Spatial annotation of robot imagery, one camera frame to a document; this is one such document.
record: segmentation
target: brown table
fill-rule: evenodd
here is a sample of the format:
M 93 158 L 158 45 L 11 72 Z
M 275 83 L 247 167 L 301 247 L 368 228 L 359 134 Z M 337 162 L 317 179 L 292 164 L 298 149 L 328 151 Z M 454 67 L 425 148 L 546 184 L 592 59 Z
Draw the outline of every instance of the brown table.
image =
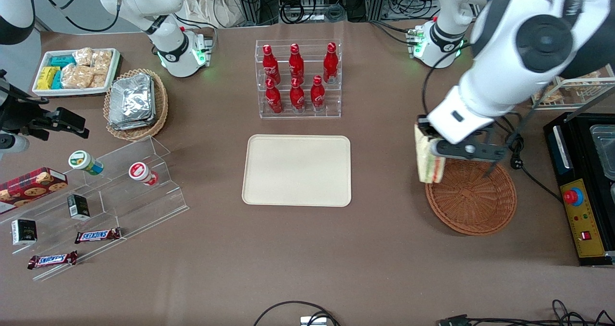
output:
M 401 26 L 413 26 L 409 22 Z M 114 47 L 122 71 L 149 68 L 165 83 L 169 119 L 156 138 L 190 210 L 46 282 L 0 234 L 0 324 L 251 325 L 284 300 L 315 302 L 343 325 L 432 325 L 442 317 L 551 317 L 551 300 L 595 317 L 615 305 L 613 271 L 580 268 L 562 206 L 523 173 L 511 223 L 493 236 L 461 236 L 430 210 L 418 181 L 413 122 L 427 68 L 369 24 L 277 25 L 221 30 L 211 67 L 170 76 L 145 34 L 42 34 L 43 50 Z M 256 39 L 342 37 L 343 115 L 261 120 Z M 464 52 L 437 71 L 433 107 L 471 64 Z M 2 160 L 2 179 L 40 166 L 68 170 L 75 149 L 102 155 L 125 145 L 105 130 L 103 98 L 52 100 L 87 119 L 90 139 L 49 142 Z M 536 115 L 524 132 L 527 168 L 555 178 Z M 352 202 L 345 208 L 250 206 L 241 199 L 246 144 L 254 134 L 345 135 L 352 144 Z M 312 309 L 279 308 L 263 325 L 297 325 Z

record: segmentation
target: snack box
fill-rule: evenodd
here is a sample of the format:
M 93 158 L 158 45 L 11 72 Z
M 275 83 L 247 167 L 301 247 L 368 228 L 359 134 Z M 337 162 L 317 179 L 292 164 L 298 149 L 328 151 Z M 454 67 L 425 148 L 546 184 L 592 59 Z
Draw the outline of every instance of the snack box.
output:
M 41 167 L 21 177 L 0 184 L 0 214 L 68 186 L 63 173 Z
M 32 85 L 32 92 L 38 96 L 44 96 L 45 98 L 75 98 L 78 96 L 104 95 L 107 89 L 111 87 L 113 80 L 116 78 L 117 70 L 119 70 L 121 56 L 119 54 L 119 51 L 115 48 L 92 49 L 110 50 L 112 52 L 111 64 L 109 65 L 109 71 L 107 72 L 107 78 L 103 87 L 84 89 L 37 89 L 37 80 L 40 77 L 40 72 L 42 72 L 42 68 L 49 66 L 49 61 L 51 60 L 51 57 L 68 56 L 75 52 L 75 50 L 50 50 L 49 52 L 45 52 L 45 54 L 42 56 L 42 61 L 40 62 L 37 76 L 35 77 L 34 84 Z

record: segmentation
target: bottle cap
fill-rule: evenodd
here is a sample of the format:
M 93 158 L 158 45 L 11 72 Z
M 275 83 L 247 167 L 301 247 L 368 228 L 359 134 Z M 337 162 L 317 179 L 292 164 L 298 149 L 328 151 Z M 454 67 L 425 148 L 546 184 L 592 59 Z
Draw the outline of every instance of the bottle cap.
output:
M 146 179 L 149 175 L 149 168 L 146 164 L 142 162 L 134 163 L 128 169 L 128 174 L 130 177 L 136 181 L 142 181 Z
M 92 155 L 85 150 L 75 151 L 75 153 L 72 153 L 71 156 L 68 157 L 68 165 L 79 170 L 87 167 L 90 161 L 92 161 Z

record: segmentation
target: yellow control panel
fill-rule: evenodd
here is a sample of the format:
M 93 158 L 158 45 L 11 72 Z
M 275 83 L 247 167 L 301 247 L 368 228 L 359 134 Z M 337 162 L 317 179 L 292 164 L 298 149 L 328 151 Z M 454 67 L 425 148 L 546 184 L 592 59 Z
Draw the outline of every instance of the yellow control panel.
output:
M 579 258 L 604 256 L 602 238 L 591 211 L 583 179 L 561 186 L 570 229 Z

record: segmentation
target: cloth bag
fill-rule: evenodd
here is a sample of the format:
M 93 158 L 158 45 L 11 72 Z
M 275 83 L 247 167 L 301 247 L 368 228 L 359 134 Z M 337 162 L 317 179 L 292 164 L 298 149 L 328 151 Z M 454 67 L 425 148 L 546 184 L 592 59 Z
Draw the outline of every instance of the cloth bag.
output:
M 186 18 L 191 21 L 207 22 L 217 28 L 224 28 L 244 22 L 239 4 L 240 0 L 184 0 L 183 8 Z

